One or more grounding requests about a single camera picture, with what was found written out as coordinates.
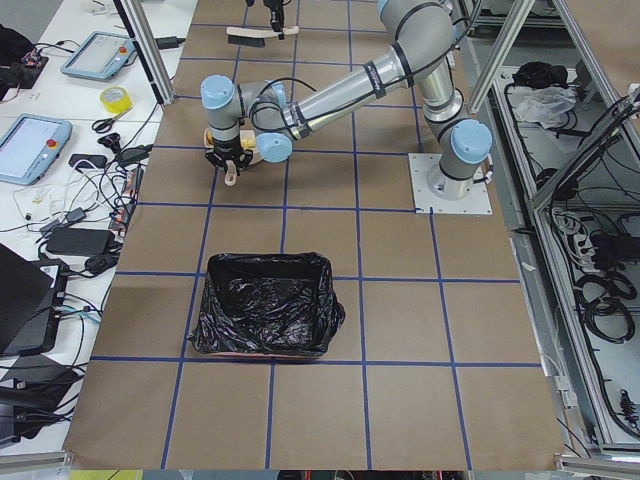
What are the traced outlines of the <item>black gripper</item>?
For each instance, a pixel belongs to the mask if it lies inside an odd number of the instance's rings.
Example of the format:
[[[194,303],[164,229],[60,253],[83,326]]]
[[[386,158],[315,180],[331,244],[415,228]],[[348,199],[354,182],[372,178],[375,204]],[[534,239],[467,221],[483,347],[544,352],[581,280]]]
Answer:
[[[235,175],[240,176],[251,164],[251,150],[244,150],[239,139],[222,141],[207,147],[205,158],[214,167],[222,170],[227,170],[227,163],[231,162],[235,168]]]
[[[284,0],[264,0],[264,6],[270,11],[270,22],[275,23],[275,31],[279,40],[285,39],[284,25]]]

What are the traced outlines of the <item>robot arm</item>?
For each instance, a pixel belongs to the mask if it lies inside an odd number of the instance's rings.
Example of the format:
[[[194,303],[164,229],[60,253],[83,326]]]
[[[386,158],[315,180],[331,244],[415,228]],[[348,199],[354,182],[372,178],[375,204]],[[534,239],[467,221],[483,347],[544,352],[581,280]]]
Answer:
[[[281,80],[235,84],[223,75],[205,78],[201,101],[208,118],[205,158],[232,186],[255,155],[287,160],[305,139],[398,88],[417,88],[423,117],[442,155],[427,175],[429,189],[445,200],[466,197],[493,140],[471,118],[446,61],[457,44],[455,27],[439,1],[381,1],[381,22],[391,37],[384,54],[300,102],[287,102]]]

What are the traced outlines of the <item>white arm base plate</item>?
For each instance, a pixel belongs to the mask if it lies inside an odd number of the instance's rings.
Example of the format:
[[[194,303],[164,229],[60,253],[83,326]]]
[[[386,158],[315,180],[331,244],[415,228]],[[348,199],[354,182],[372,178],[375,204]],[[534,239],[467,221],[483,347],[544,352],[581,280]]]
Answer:
[[[452,180],[440,169],[440,154],[410,153],[409,171],[418,214],[492,215],[484,172],[478,167],[467,180]]]

